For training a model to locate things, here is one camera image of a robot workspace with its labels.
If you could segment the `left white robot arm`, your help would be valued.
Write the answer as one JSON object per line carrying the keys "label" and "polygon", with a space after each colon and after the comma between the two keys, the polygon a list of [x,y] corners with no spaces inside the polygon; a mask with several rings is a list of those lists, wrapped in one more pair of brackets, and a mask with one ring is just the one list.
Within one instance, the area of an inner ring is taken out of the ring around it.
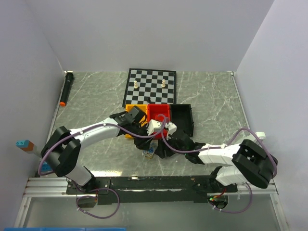
{"label": "left white robot arm", "polygon": [[58,177],[75,182],[83,193],[95,188],[96,178],[78,163],[81,150],[102,140],[130,134],[138,149],[150,146],[153,135],[146,130],[147,115],[139,107],[112,114],[101,122],[83,128],[57,128],[40,152],[43,163],[51,167]]}

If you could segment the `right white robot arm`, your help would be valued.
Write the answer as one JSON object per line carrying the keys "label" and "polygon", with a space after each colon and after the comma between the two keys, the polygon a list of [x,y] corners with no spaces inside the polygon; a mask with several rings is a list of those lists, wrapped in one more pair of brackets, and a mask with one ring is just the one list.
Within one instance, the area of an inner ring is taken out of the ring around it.
{"label": "right white robot arm", "polygon": [[163,144],[174,153],[183,154],[194,164],[216,164],[211,189],[220,192],[226,186],[249,182],[265,189],[277,175],[278,160],[266,149],[262,141],[264,132],[251,132],[240,143],[233,141],[221,145],[194,142],[182,130],[168,133]]}

